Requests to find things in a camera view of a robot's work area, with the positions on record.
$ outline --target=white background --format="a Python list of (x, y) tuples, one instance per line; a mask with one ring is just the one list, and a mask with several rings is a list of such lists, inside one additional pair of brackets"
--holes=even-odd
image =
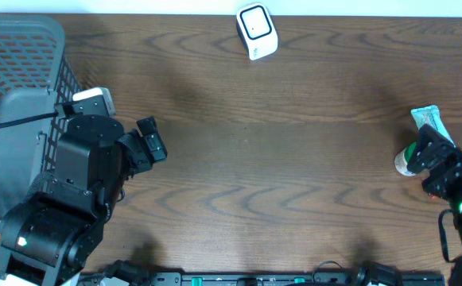
[[(247, 0), (0, 0), (0, 12), (232, 15)], [(462, 0), (263, 0), (273, 15), (462, 17)]]

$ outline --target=wooden table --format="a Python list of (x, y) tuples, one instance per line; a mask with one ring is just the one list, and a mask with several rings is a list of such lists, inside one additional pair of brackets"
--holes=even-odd
[(234, 17), (54, 18), (80, 82), (110, 88), (127, 129), (154, 115), (169, 151), (126, 183), (86, 270), (373, 259), (449, 274), (437, 231), (447, 204), (393, 159), (416, 139), (417, 106), (438, 105), (462, 146), (462, 19), (275, 17), (278, 50), (250, 62)]

